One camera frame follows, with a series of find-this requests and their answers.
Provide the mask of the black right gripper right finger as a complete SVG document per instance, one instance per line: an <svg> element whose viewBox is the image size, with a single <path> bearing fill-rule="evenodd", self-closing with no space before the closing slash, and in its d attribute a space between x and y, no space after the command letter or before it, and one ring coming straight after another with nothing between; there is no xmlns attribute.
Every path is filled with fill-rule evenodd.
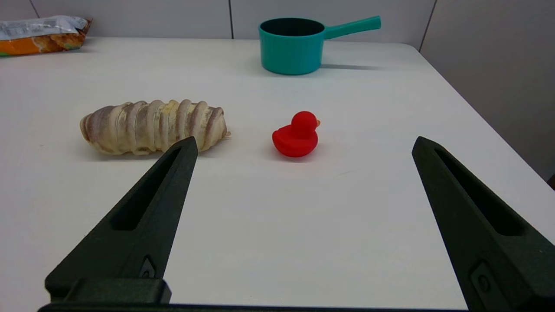
<svg viewBox="0 0 555 312"><path fill-rule="evenodd" d="M555 247L443 146L412 158L471 312L552 312Z"/></svg>

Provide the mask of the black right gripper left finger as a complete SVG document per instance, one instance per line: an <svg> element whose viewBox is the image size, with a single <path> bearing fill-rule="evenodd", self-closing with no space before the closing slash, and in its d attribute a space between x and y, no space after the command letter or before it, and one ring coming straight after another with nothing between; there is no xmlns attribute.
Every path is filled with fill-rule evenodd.
<svg viewBox="0 0 555 312"><path fill-rule="evenodd" d="M164 273L198 150L173 144L48 274L52 302L168 302Z"/></svg>

